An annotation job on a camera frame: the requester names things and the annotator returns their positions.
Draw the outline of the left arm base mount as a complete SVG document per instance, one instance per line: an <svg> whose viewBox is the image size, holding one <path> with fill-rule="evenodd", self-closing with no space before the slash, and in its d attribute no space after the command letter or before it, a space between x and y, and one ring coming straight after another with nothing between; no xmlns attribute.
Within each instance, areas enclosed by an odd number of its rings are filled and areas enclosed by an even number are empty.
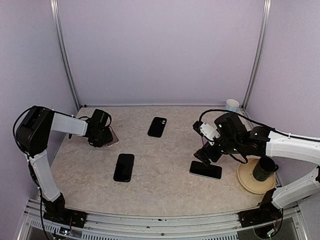
<svg viewBox="0 0 320 240"><path fill-rule="evenodd" d="M41 200L44 204L45 212L43 217L45 220L71 227L84 228L88 213L85 211L66 208L66 201L62 193L54 201L46 200L44 197L41 197Z"/></svg>

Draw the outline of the aluminium frame post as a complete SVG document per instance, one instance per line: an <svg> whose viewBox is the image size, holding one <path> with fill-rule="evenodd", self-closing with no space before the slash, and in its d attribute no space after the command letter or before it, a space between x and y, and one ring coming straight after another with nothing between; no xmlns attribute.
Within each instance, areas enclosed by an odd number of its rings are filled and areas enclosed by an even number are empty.
<svg viewBox="0 0 320 240"><path fill-rule="evenodd" d="M59 12L59 3L57 0L50 0L50 8L51 8L51 14L53 18L53 24L55 27L58 47L62 59L63 68L65 71L65 75L67 78L67 84L69 86L69 90L71 93L72 100L74 102L75 108L79 110L81 108L81 101L76 89L76 85L74 82L74 78L72 75L70 62L68 59L67 49L64 41L64 35L63 35L63 28L60 18L60 12Z"/></svg>
<svg viewBox="0 0 320 240"><path fill-rule="evenodd" d="M254 55L253 65L250 72L249 82L246 88L245 96L242 102L242 109L244 111L246 111L249 106L249 102L250 102L250 99L254 90L254 86L256 83L257 74L259 71L259 66L260 66L260 62L263 54L263 49L264 49L264 44L265 44L265 39L266 39L266 34L268 29L271 5L272 5L271 0L264 1L262 19L260 24L258 42L257 42L256 51Z"/></svg>

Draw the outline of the pink phone case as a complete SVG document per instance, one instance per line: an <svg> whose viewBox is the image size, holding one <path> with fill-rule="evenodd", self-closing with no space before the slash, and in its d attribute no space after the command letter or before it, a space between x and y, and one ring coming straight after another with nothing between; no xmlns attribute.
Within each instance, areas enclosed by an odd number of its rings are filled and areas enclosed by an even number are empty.
<svg viewBox="0 0 320 240"><path fill-rule="evenodd" d="M115 146L115 145L120 143L120 140L119 140L117 134L115 133L115 131L113 130L113 128L110 126L109 129L110 129L110 132L112 134L112 141L109 141L109 142L107 142L105 144L105 146L107 148L111 148L111 147L113 147L113 146Z"/></svg>

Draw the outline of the dark green mug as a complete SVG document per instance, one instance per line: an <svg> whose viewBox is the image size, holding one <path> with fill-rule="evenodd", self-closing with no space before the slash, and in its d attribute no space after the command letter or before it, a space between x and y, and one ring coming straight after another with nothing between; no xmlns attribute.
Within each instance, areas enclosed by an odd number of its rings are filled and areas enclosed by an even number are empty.
<svg viewBox="0 0 320 240"><path fill-rule="evenodd" d="M257 181L264 182L278 169L279 165L276 164L272 158L264 156L258 160L252 174Z"/></svg>

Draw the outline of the white-edged phone screen up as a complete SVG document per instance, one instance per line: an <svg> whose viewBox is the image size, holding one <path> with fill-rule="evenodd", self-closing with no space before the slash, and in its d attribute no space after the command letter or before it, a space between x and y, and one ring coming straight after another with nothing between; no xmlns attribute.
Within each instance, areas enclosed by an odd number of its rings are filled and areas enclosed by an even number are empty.
<svg viewBox="0 0 320 240"><path fill-rule="evenodd" d="M222 167L212 164L206 166L202 162L192 161L189 168L189 173L210 179L220 180L222 177Z"/></svg>

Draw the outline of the beige plate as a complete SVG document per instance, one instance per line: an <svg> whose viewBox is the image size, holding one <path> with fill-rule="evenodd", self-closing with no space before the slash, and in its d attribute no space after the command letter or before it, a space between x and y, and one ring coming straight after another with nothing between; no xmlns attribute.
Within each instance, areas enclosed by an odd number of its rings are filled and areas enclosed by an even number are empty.
<svg viewBox="0 0 320 240"><path fill-rule="evenodd" d="M265 181L258 181L253 176L253 170L258 163L258 158L249 158L248 163L240 163L237 167L237 177L240 184L250 193L264 195L276 187L276 175L273 173Z"/></svg>

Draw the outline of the right aluminium frame post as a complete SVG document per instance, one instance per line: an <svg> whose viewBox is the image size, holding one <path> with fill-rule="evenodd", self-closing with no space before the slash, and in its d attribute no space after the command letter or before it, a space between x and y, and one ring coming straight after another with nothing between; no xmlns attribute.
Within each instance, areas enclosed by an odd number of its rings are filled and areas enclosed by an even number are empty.
<svg viewBox="0 0 320 240"><path fill-rule="evenodd" d="M250 72L249 82L246 88L245 96L242 102L242 109L244 111L246 111L249 106L249 102L250 102L250 99L254 90L254 86L256 83L257 74L259 71L259 66L260 66L260 62L263 54L263 49L264 49L264 44L265 44L265 39L266 39L266 34L268 29L271 5L272 5L271 0L264 1L262 19L260 24L258 42L257 42L256 51L254 55L253 65Z"/></svg>

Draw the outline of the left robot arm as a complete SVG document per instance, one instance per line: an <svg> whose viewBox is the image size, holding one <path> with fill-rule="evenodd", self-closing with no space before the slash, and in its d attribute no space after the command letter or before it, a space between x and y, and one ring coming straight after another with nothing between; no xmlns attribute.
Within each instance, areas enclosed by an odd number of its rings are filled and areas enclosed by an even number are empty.
<svg viewBox="0 0 320 240"><path fill-rule="evenodd" d="M90 146L101 148L113 140L110 130L112 116L95 109L92 116L73 115L34 105L26 109L14 122L14 141L25 155L42 198L49 204L63 200L48 161L48 142L51 132L87 138Z"/></svg>

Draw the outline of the light blue mug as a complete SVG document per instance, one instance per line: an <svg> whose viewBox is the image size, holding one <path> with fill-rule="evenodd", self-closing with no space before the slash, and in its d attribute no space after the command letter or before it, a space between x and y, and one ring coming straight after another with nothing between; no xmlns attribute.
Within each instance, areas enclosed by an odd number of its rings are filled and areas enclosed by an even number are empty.
<svg viewBox="0 0 320 240"><path fill-rule="evenodd" d="M235 99L227 99L225 102L225 110L237 113L239 111L240 103Z"/></svg>

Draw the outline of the left aluminium frame post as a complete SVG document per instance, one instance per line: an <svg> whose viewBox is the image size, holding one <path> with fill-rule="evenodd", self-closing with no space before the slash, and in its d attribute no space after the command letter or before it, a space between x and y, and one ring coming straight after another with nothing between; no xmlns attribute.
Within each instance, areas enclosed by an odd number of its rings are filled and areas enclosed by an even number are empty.
<svg viewBox="0 0 320 240"><path fill-rule="evenodd" d="M57 0L50 0L50 8L51 8L51 14L53 18L53 24L55 27L58 47L62 59L63 68L65 71L65 75L67 78L67 84L69 86L69 90L71 93L72 100L74 102L75 108L79 110L81 108L81 101L76 89L76 85L74 82L74 78L72 75L70 62L68 59L67 49L64 41L64 35L63 35L63 28L60 18L60 12L59 12L59 3Z"/></svg>

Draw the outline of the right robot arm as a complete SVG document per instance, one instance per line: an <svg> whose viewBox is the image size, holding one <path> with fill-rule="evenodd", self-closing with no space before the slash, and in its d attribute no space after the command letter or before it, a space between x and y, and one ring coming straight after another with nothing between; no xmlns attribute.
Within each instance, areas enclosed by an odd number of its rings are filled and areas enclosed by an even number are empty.
<svg viewBox="0 0 320 240"><path fill-rule="evenodd" d="M247 130L242 119L250 118L239 113L223 110L222 115L215 119L215 126L210 126L199 118L193 129L207 140L194 156L205 166L217 162L222 155L243 157L242 164L247 164L247 156L282 157L320 164L320 140L284 133L268 125L257 122L252 130ZM280 188L273 188L264 195L262 206L256 210L256 218L266 222L276 209L309 197L320 191L320 168L316 167L307 175Z"/></svg>

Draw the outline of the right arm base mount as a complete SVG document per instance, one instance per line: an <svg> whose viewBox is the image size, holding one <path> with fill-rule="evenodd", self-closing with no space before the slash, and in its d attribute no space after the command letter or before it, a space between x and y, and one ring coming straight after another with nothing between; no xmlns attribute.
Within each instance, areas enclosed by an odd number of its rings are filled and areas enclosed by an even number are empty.
<svg viewBox="0 0 320 240"><path fill-rule="evenodd" d="M283 218L283 210L272 204L272 196L275 190L275 188L272 188L266 192L258 208L244 210L238 213L242 228L275 221L276 218Z"/></svg>

